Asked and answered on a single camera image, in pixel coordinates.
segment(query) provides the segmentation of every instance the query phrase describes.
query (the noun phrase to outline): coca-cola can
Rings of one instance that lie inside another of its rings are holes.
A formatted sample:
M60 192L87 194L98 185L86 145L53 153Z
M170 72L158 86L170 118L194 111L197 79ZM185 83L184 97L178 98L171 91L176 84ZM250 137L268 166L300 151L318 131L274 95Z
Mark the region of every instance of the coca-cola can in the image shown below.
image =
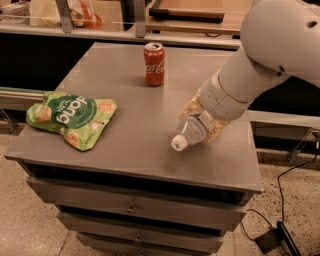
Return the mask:
M159 86L164 81L164 48L160 43L148 43L144 47L146 83Z

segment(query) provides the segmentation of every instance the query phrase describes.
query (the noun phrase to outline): plastic bottle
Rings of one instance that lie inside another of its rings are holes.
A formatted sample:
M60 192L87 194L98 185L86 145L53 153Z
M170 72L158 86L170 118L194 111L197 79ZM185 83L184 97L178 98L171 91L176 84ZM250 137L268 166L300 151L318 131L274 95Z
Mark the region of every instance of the plastic bottle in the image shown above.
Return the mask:
M176 151L182 151L190 145L203 141L208 135L209 123L212 116L203 111L197 115L186 116L178 126L178 135L172 141L171 146Z

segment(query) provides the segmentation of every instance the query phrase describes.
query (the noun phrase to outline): tile floor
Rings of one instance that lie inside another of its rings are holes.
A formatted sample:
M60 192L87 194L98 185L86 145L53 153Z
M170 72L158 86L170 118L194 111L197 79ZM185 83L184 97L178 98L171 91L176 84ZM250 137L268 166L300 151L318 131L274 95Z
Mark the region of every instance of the tile floor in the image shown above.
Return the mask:
M55 218L58 210L43 203L25 183L26 173L7 161L3 153L16 135L0 132L0 256L125 256L83 246ZM254 196L248 208L263 214L272 225L281 219L281 198L277 176L288 169L286 152L258 149L264 193ZM299 155L298 163L312 160ZM303 168L281 178L285 195L286 226L303 256L320 255L320 157ZM248 212L243 224L250 237L268 230L268 224L256 213ZM268 253L282 255L278 247ZM227 233L217 256L262 255L257 245L248 240L241 227Z

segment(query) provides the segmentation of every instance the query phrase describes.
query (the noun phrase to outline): bottle cap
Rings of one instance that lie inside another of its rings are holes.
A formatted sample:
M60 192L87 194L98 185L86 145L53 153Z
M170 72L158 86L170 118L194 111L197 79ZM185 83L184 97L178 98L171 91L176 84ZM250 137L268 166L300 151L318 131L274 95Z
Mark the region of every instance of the bottle cap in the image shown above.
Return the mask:
M171 146L177 151L182 151L188 146L188 141L183 135L177 135L172 139Z

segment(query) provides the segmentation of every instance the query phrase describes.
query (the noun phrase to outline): gray cabinet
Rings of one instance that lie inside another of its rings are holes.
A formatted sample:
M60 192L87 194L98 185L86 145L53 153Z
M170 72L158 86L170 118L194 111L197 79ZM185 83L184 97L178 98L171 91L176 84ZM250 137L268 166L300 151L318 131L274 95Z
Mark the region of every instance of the gray cabinet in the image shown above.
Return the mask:
M21 164L30 187L58 207L58 219L84 245L144 256L209 255L262 192L248 115L215 141L183 152L170 139L179 109L231 54L166 47L165 83L150 88L142 53L142 45L95 44L58 87L118 103L92 150L79 152L60 135L27 126L5 157Z

